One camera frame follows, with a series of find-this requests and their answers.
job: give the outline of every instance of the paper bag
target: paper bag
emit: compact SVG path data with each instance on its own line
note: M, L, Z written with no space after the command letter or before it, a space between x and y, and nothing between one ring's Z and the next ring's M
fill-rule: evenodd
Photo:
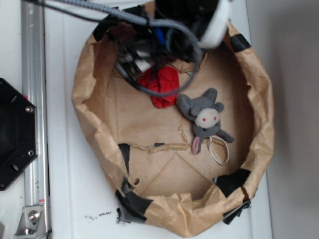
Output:
M221 166L207 141L193 155L191 123L177 105L157 109L114 69L117 46L97 28L77 67L72 101L83 133L119 203L120 219L192 237L250 205L274 150L271 81L256 53L231 24L223 43L206 55L183 93L218 90L222 128L234 136ZM189 64L172 64L182 85ZM224 145L214 153L226 157Z

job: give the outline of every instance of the cable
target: cable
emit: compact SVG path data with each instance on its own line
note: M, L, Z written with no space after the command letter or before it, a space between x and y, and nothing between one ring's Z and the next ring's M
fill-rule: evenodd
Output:
M219 141L222 141L222 142L225 144L225 146L226 146L226 149L227 149L227 159L226 159L226 161L223 162L223 163L221 163L221 162L215 157L215 155L213 154L213 152L211 151L211 143L213 142L213 138L214 138L214 139L217 139L217 140L219 140ZM215 161L216 161L219 165L225 165L226 163L228 163L228 161L229 161L229 148L228 148L227 143L226 143L222 138L217 137L217 136L210 136L209 139L210 139L210 140L207 142L207 143L208 143L208 151L209 151L210 155L213 157L213 159L215 159Z
M177 21L167 20L167 19L150 19L150 20L145 19L143 17L139 17L136 15L130 14L128 12L120 11L118 9L115 9L115 8L112 8L109 6L104 6L104 5L101 5L98 3L94 3L94 2L87 2L87 1L82 1L82 0L53 0L53 1L62 2L62 3L66 3L66 4L71 4L71 5L75 5L75 6L79 6L79 7L85 7L88 9L109 13L112 16L121 18L125 21L131 22L131 23L134 23L137 25L142 25L142 26L147 26L147 27L175 28L175 29L181 31L183 34L185 34L185 36L187 36L189 38L189 40L193 46L194 67L193 67L192 74L190 75L188 81L183 86L181 86L179 89L172 90L172 91L167 92L167 93L154 92L154 91L151 91L143 86L139 86L139 90L142 92L145 92L151 96L166 97L166 96L178 94L180 91L183 91L184 89L186 89L190 85L190 83L193 81L193 79L196 75L197 69L199 68L199 64L201 62L202 52L201 52L201 49L198 45L197 38L185 25L183 25Z
M46 4L46 3L42 2L42 1L38 1L38 0L24 0L24 1L33 3L33 4L38 5L38 6L47 7L47 8L50 8L50 9L53 9L53 10L56 10L56 11L59 11L59 12L74 16L74 17L77 17L77 18L82 19L82 20L92 21L92 22L101 22L101 19L82 16L82 15L79 15L77 13L74 13L74 12L71 12L71 11L68 11L68 10L64 10L64 9L56 7L56 6L52 6L52 5Z

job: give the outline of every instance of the gray plush bunny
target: gray plush bunny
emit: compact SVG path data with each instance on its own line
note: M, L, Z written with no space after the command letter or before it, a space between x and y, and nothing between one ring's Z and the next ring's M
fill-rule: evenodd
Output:
M187 95L177 96L177 105L183 115L194 122L195 138L192 143L192 153L200 152L200 145L205 138L217 134L223 140L231 143L234 138L221 129L219 112L224 110L221 102L215 103L217 90L208 89L201 97L191 99Z

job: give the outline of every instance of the red fabric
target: red fabric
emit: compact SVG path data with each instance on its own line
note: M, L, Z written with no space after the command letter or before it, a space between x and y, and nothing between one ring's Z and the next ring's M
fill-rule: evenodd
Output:
M138 79L138 83L154 92L166 93L179 88L178 72L175 68L166 66L161 68L156 76L152 75L152 68ZM157 108L168 107L176 103L177 94L167 97L151 96L153 104Z

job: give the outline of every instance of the white rubber band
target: white rubber band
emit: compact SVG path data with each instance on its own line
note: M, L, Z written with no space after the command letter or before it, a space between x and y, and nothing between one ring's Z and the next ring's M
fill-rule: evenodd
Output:
M226 161L223 162L223 163L220 162L220 161L214 156L213 152L211 151L211 143L213 142L213 138L214 138L214 139L217 139L217 140L219 140L219 141L222 141L222 142L225 144L225 146L226 146L226 149L227 149L227 159L226 159ZM207 142L207 143L208 143L208 151L209 151L210 155L213 157L213 159L215 159L215 161L216 161L219 165L225 165L226 163L228 163L228 161L229 161L229 148L228 148L227 142L224 141L222 138L217 137L217 136L210 136L209 139L210 139L210 141Z

